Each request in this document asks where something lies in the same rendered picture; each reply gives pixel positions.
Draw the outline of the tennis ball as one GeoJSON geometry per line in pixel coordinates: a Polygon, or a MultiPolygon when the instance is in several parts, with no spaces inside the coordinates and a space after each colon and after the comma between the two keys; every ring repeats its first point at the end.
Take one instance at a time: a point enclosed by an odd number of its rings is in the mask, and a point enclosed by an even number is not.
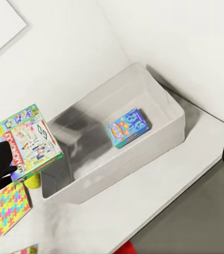
{"type": "Polygon", "coordinates": [[[24,181],[24,185],[29,189],[37,189],[41,186],[40,173],[33,175],[24,181]]]}

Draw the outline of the jigsaw puzzle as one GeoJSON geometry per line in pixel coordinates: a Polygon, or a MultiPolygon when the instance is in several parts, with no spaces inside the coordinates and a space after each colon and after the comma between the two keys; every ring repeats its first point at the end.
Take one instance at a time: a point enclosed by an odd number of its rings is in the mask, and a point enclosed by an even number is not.
{"type": "Polygon", "coordinates": [[[29,210],[31,204],[24,186],[10,183],[0,193],[0,237],[4,236],[29,210]]]}

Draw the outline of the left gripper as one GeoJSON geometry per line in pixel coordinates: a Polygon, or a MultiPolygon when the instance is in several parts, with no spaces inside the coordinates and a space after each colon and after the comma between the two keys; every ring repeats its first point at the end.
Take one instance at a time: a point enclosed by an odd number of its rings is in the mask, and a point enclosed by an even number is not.
{"type": "Polygon", "coordinates": [[[12,183],[10,173],[13,171],[16,171],[16,170],[17,170],[16,166],[8,167],[5,174],[3,175],[2,179],[0,180],[0,190],[3,189],[4,187],[8,186],[10,183],[12,183]]]}

